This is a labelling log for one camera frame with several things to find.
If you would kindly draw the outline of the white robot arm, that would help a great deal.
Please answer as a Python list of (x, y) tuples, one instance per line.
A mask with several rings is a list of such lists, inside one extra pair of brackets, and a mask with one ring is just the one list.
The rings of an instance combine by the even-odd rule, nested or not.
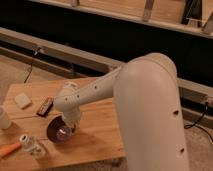
[(54, 99), (64, 122), (79, 107), (114, 99), (128, 171), (190, 171), (174, 62), (161, 53), (135, 58), (88, 85), (64, 85)]

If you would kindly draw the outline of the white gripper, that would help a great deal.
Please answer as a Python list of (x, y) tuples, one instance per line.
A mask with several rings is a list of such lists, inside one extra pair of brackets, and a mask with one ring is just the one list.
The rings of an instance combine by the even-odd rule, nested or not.
[(79, 110), (72, 110), (71, 112), (64, 112), (62, 114), (62, 120), (71, 128), (71, 132), (75, 133), (77, 125), (81, 120), (81, 116), (82, 114)]

